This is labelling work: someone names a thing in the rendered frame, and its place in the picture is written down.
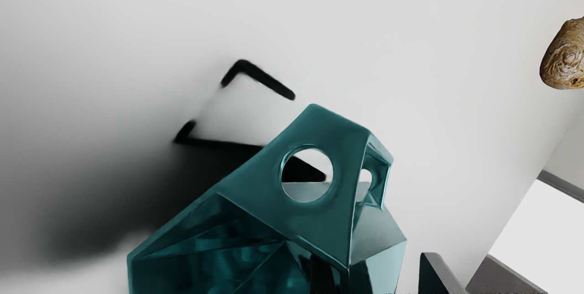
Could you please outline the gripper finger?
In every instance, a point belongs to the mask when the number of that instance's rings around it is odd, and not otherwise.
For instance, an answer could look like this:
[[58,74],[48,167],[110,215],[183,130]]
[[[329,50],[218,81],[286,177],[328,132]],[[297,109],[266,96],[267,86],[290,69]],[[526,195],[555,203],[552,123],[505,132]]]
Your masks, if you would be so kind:
[[468,294],[443,257],[422,252],[419,265],[418,294]]

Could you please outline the brown lumpy rounded object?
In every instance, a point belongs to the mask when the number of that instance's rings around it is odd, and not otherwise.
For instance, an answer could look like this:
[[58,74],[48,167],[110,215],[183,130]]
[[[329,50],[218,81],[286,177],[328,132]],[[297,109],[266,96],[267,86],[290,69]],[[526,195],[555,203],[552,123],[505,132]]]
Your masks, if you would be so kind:
[[544,53],[539,75],[557,90],[584,88],[584,17],[563,23]]

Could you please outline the teal faceted mug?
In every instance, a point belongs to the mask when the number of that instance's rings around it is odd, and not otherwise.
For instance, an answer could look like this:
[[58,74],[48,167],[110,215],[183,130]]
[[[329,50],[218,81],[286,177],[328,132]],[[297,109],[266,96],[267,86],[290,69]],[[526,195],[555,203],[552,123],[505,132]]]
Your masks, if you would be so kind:
[[395,293],[392,163],[370,130],[311,104],[128,255],[129,293]]

